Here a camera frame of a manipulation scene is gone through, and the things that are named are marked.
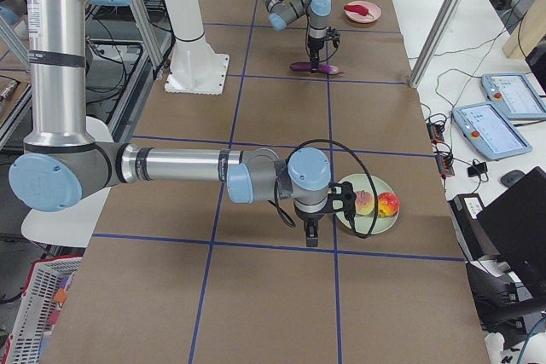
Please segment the purple eggplant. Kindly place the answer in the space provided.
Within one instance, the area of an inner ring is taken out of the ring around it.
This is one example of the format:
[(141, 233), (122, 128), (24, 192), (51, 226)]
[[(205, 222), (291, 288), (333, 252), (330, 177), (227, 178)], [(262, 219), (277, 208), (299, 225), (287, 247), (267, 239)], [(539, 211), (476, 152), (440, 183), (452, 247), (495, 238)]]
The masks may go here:
[(337, 76), (344, 72), (337, 66), (319, 63), (313, 66), (309, 61), (298, 61), (289, 65), (289, 69), (293, 72), (309, 72), (320, 73), (330, 76)]

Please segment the red chili pepper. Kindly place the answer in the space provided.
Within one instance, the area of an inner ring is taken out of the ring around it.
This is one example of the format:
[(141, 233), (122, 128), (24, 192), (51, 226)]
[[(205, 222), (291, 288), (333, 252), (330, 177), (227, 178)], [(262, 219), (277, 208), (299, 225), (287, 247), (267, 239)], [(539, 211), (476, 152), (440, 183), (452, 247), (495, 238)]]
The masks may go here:
[(361, 4), (347, 4), (344, 6), (347, 16), (353, 20), (373, 19), (369, 9)]

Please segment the yellow pink peach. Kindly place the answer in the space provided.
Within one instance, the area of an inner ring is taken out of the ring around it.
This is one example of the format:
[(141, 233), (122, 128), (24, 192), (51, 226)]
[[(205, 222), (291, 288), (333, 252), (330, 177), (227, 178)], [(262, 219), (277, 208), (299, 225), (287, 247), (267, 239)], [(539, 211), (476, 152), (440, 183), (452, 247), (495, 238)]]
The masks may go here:
[(355, 192), (355, 208), (359, 216), (367, 216), (375, 209), (375, 197), (371, 192), (359, 190)]

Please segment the pink plate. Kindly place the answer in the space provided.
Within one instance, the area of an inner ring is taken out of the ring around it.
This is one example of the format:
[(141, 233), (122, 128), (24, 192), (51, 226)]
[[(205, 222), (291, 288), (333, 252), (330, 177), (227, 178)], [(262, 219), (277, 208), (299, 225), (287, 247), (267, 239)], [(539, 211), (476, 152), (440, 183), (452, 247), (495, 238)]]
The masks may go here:
[(368, 24), (377, 21), (381, 15), (378, 5), (368, 1), (352, 1), (344, 6), (346, 16), (357, 23)]

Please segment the near teach pendant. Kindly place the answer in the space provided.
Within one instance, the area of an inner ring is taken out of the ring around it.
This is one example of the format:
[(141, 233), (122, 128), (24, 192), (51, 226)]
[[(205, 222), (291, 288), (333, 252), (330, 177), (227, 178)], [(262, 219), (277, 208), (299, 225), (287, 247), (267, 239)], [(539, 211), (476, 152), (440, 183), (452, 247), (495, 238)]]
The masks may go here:
[(455, 107), (453, 119), (471, 145), (488, 160), (529, 153), (531, 144), (490, 102)]

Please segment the teach pendant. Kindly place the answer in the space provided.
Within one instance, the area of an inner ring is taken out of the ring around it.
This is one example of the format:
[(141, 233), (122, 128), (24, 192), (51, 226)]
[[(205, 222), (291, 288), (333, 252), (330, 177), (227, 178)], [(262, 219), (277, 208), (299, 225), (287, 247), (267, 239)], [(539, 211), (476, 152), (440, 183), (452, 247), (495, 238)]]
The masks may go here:
[(481, 76), (488, 100), (512, 120), (545, 120), (545, 102), (524, 74), (493, 73)]
[(488, 160), (529, 153), (531, 144), (490, 102), (455, 107), (453, 119), (471, 145)]

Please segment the far teach pendant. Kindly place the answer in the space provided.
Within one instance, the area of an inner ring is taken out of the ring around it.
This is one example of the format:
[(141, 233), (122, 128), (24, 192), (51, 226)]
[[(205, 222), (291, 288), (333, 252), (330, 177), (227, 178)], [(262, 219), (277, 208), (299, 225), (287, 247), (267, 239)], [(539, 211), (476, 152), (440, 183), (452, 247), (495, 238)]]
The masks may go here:
[(481, 76), (488, 100), (512, 120), (545, 120), (545, 102), (524, 74), (493, 73)]

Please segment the black laptop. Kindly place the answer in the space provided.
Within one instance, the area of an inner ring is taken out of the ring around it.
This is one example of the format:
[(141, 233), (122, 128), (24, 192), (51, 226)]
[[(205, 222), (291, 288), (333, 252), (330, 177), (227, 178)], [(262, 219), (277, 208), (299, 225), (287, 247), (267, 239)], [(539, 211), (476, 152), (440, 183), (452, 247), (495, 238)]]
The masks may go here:
[(545, 171), (536, 166), (478, 214), (499, 259), (532, 294), (545, 293)]

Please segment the black computer mouse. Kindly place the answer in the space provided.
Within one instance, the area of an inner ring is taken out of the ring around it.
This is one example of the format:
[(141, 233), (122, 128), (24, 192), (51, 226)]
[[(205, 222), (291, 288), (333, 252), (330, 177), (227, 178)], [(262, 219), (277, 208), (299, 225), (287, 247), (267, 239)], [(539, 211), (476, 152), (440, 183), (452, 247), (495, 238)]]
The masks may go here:
[(525, 176), (525, 173), (522, 170), (511, 170), (501, 176), (500, 183), (506, 187), (511, 188), (515, 183), (521, 180)]

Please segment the white chair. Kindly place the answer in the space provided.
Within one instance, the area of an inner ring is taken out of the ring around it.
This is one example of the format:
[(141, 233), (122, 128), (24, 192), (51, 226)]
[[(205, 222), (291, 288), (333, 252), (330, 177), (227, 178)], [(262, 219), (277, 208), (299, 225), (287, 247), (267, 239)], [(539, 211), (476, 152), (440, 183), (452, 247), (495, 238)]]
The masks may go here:
[[(101, 120), (88, 117), (85, 121), (87, 134), (93, 142), (82, 148), (67, 148), (61, 153), (53, 154), (77, 176), (84, 178), (82, 183), (84, 193), (90, 181), (91, 161), (104, 159), (98, 151), (99, 144), (113, 141), (108, 127)], [(59, 211), (44, 212), (32, 209), (21, 225), (21, 232), (26, 239), (34, 242), (85, 248), (95, 231), (109, 191), (109, 188), (103, 188), (92, 192), (77, 204)]]

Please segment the white plastic basket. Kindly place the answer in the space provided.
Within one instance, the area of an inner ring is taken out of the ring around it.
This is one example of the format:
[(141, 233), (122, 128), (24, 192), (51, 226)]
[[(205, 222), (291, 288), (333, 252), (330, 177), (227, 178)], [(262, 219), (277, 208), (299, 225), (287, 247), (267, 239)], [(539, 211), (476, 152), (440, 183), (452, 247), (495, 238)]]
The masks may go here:
[(52, 337), (67, 291), (82, 261), (80, 255), (37, 260), (32, 264), (20, 307), (8, 337), (3, 363), (38, 363)]

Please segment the aluminium frame post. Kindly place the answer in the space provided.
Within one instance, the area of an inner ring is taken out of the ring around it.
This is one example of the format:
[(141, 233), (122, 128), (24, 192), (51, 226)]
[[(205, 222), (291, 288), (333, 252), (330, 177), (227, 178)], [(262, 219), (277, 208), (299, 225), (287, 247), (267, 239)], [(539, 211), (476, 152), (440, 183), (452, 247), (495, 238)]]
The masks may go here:
[(447, 30), (447, 26), (455, 15), (460, 2), (461, 0), (443, 1), (409, 76), (410, 88), (416, 89), (422, 81), (427, 68), (432, 61), (433, 55), (436, 53), (440, 41)]

